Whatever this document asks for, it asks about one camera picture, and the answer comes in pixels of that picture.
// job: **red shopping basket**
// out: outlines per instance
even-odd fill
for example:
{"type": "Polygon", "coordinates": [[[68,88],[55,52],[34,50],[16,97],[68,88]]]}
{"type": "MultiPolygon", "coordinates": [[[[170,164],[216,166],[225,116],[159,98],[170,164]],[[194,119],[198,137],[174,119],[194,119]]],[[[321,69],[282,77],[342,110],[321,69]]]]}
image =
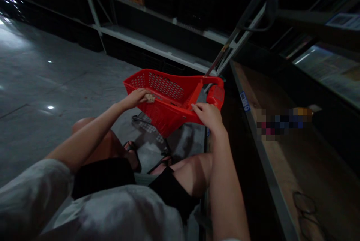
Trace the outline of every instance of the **red shopping basket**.
{"type": "Polygon", "coordinates": [[[142,103],[138,108],[164,138],[185,122],[203,124],[192,111],[191,104],[197,102],[205,84],[217,84],[210,88],[206,101],[221,109],[225,92],[224,82],[219,77],[175,76],[143,69],[124,81],[128,94],[137,88],[146,88],[154,95],[155,103],[142,103]]]}

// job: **wooden counter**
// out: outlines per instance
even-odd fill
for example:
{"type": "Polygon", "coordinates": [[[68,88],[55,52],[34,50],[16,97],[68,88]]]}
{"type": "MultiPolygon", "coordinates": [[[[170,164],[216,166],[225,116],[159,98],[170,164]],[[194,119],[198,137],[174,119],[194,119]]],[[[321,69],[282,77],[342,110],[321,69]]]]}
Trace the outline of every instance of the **wooden counter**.
{"type": "MultiPolygon", "coordinates": [[[[239,92],[245,92],[250,105],[247,118],[286,239],[296,239],[291,232],[294,227],[297,238],[305,240],[298,222],[300,213],[293,201],[293,192],[300,191],[316,202],[318,211],[310,218],[324,225],[337,240],[360,240],[360,182],[357,177],[312,126],[295,129],[276,141],[258,136],[256,121],[264,120],[260,109],[266,109],[267,115],[275,115],[296,105],[270,78],[238,63],[232,63],[231,67],[239,92]]],[[[309,231],[315,240],[323,240],[317,227],[309,231]]]]}

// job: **black shorts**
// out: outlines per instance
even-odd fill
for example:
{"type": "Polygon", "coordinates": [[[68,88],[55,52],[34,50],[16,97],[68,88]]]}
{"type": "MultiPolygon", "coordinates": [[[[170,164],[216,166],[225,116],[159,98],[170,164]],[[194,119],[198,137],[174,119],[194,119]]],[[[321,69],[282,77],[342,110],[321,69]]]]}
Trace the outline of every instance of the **black shorts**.
{"type": "MultiPolygon", "coordinates": [[[[149,184],[166,205],[176,208],[186,224],[190,213],[199,204],[200,199],[190,196],[173,176],[174,171],[166,167],[164,171],[149,184]]],[[[124,158],[111,158],[87,164],[75,175],[72,197],[74,200],[86,195],[136,184],[130,163],[124,158]]]]}

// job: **sandal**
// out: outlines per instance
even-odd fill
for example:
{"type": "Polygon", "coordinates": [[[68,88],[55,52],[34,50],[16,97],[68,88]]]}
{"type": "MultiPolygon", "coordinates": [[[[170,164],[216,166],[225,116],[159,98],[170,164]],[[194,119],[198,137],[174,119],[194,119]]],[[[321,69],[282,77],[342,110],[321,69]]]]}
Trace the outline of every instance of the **sandal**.
{"type": "Polygon", "coordinates": [[[133,142],[132,144],[130,143],[130,141],[127,141],[124,145],[123,145],[124,149],[126,152],[129,152],[130,150],[133,150],[135,155],[136,155],[136,159],[138,160],[138,166],[136,167],[136,169],[134,170],[134,172],[140,173],[141,172],[141,163],[138,157],[138,150],[135,146],[135,143],[133,142]]]}
{"type": "Polygon", "coordinates": [[[154,166],[152,167],[147,174],[151,174],[152,171],[154,171],[159,165],[164,164],[165,166],[169,166],[169,161],[173,161],[172,156],[170,153],[166,153],[164,157],[154,166]]]}

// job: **hand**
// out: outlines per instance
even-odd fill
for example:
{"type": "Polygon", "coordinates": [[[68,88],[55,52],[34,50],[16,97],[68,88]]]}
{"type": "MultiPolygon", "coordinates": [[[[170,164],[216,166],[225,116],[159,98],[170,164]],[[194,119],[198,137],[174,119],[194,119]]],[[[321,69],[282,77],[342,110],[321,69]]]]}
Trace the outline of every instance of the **hand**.
{"type": "Polygon", "coordinates": [[[197,103],[191,105],[200,120],[207,126],[212,133],[225,130],[222,123],[220,110],[213,104],[197,103]]]}
{"type": "Polygon", "coordinates": [[[135,89],[125,99],[120,101],[120,104],[124,107],[125,110],[135,108],[140,103],[147,101],[147,99],[144,98],[144,96],[149,93],[150,91],[144,88],[135,89]]]}

